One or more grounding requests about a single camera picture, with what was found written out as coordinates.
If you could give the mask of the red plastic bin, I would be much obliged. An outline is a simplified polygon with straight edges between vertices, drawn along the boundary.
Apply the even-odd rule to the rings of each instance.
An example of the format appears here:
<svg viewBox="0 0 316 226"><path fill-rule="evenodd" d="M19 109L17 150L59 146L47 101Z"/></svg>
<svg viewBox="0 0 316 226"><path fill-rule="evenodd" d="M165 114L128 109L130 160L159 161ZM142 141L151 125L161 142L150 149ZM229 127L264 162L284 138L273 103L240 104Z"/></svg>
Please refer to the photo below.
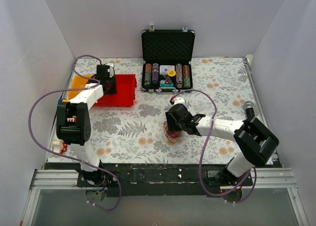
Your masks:
<svg viewBox="0 0 316 226"><path fill-rule="evenodd" d="M135 74L118 74L117 93L105 94L100 98L95 107L120 107L127 108L134 105L135 89L137 87Z"/></svg>

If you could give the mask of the yellow plastic bin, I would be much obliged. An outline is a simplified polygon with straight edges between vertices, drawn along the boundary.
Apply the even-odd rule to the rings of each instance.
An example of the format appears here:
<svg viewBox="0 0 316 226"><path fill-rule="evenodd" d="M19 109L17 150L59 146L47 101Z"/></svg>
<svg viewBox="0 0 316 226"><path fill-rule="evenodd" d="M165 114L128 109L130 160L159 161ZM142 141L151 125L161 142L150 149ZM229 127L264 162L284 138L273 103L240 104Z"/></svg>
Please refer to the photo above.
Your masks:
<svg viewBox="0 0 316 226"><path fill-rule="evenodd" d="M85 88L85 85L88 82L88 78L91 78L93 75L92 74L88 74L88 75L83 75L83 77L79 76L79 75L75 75L72 83L71 83L71 89L78 89L78 88ZM81 90L73 90L73 91L69 91L68 92L68 100L73 99L74 97L76 97L79 93L81 92Z"/></svg>

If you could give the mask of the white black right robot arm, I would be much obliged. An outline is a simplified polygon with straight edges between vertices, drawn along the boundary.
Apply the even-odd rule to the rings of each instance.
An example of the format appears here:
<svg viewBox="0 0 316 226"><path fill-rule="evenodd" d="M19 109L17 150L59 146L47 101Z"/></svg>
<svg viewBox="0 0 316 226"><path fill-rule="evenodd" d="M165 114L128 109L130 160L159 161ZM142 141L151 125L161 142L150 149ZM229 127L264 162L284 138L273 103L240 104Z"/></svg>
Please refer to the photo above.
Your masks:
<svg viewBox="0 0 316 226"><path fill-rule="evenodd" d="M264 166L277 146L278 138L247 108L245 120L212 120L204 114L192 115L183 104L173 105L165 113L168 130L189 135L213 136L237 143L241 151L215 175L219 183L235 185L253 167Z"/></svg>

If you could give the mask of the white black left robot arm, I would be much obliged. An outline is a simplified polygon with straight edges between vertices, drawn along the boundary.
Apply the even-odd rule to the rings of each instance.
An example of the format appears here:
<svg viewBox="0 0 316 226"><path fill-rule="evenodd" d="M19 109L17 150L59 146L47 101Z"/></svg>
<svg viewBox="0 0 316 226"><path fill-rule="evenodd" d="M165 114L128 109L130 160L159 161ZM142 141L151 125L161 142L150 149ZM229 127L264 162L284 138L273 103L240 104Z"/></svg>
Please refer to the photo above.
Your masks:
<svg viewBox="0 0 316 226"><path fill-rule="evenodd" d="M101 167L102 162L94 152L91 142L91 122L89 110L104 94L115 94L116 75L113 63L97 65L96 74L89 80L77 96L57 106L56 135L66 145L70 146L76 158L83 161L79 173L93 186L101 186L105 174L91 166Z"/></svg>

